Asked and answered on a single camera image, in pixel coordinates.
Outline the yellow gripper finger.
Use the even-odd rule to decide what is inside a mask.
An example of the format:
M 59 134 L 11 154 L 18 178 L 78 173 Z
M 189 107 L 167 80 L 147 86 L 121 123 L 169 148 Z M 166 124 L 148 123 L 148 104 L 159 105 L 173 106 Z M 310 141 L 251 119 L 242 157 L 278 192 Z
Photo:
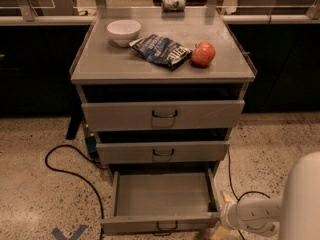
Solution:
M 236 202 L 236 200 L 225 191 L 221 192 L 221 196 L 224 204 L 234 204 Z
M 229 232 L 228 228 L 217 222 L 211 232 L 210 240 L 224 240 L 229 235 Z

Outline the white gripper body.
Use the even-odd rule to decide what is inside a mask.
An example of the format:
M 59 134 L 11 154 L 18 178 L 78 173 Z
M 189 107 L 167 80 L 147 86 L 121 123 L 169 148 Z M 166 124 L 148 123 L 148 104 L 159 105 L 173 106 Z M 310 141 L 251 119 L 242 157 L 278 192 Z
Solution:
M 221 211 L 221 223 L 231 230 L 244 230 L 263 237 L 279 232 L 282 198 L 245 198 L 227 202 Z

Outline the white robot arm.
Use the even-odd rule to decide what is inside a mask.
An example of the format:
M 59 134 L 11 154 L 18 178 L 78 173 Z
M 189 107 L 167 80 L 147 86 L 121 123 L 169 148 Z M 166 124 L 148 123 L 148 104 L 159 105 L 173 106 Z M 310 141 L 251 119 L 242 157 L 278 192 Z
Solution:
M 320 239 L 320 152 L 301 157 L 291 168 L 280 197 L 227 202 L 210 240 L 244 230 L 278 240 Z

